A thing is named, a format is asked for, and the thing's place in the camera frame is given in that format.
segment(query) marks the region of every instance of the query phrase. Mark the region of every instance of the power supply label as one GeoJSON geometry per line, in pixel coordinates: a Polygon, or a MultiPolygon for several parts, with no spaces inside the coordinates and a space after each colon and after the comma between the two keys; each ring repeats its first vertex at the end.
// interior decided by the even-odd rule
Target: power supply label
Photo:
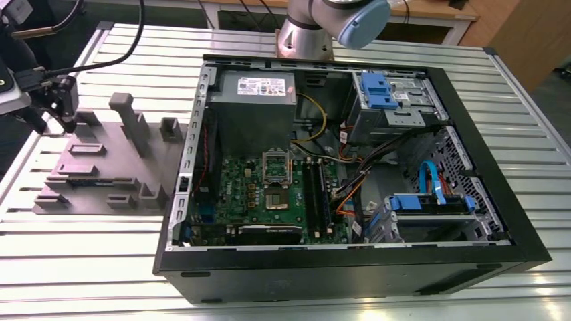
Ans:
{"type": "Polygon", "coordinates": [[[285,96],[285,79],[242,77],[238,79],[238,95],[285,96]]]}

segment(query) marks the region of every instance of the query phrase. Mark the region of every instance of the slotted aluminum surface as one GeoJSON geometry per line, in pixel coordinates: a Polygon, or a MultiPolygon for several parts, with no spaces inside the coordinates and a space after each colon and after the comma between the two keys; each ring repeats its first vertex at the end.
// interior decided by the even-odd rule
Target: slotted aluminum surface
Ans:
{"type": "MultiPolygon", "coordinates": [[[[133,25],[97,30],[78,64],[116,58],[134,32],[133,25]]],[[[113,92],[129,92],[148,122],[164,116],[184,121],[201,55],[273,56],[273,44],[272,34],[146,27],[122,64],[78,75],[80,108],[94,110],[101,120],[118,120],[106,102],[113,92]]],[[[449,296],[190,306],[150,273],[160,217],[30,212],[66,141],[32,134],[0,184],[0,318],[563,320],[571,315],[569,153],[502,63],[477,48],[393,42],[358,51],[336,46],[334,56],[445,69],[553,261],[449,296]]]]}

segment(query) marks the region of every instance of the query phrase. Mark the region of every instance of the green motherboard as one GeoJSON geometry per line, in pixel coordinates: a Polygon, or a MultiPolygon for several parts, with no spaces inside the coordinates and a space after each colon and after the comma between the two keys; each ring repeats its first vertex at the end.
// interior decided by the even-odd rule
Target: green motherboard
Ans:
{"type": "MultiPolygon", "coordinates": [[[[214,218],[208,225],[202,225],[202,243],[209,246],[226,245],[218,229],[222,225],[288,225],[301,227],[300,244],[346,243],[346,227],[341,222],[330,223],[328,233],[310,233],[305,213],[304,171],[306,162],[316,160],[294,160],[289,164],[274,159],[264,160],[225,158],[222,161],[220,199],[213,208],[214,218]],[[264,183],[266,177],[286,177],[289,184],[264,183]]],[[[326,191],[337,187],[336,164],[318,162],[326,191]]],[[[333,216],[333,209],[326,215],[333,216]]]]}

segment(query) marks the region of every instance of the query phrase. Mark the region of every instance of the ram slot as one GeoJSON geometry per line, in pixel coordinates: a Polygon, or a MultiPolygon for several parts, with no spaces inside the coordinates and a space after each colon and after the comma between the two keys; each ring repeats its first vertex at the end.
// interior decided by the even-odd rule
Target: ram slot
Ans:
{"type": "Polygon", "coordinates": [[[302,165],[302,194],[305,197],[305,222],[309,236],[318,238],[329,225],[326,186],[320,164],[302,165]]]}

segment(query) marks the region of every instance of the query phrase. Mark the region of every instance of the open computer tower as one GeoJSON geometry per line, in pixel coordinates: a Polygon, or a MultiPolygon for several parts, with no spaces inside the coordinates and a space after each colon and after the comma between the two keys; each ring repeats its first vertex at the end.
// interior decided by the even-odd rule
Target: open computer tower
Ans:
{"type": "Polygon", "coordinates": [[[154,274],[190,302],[452,293],[550,260],[440,68],[205,56],[154,274]]]}

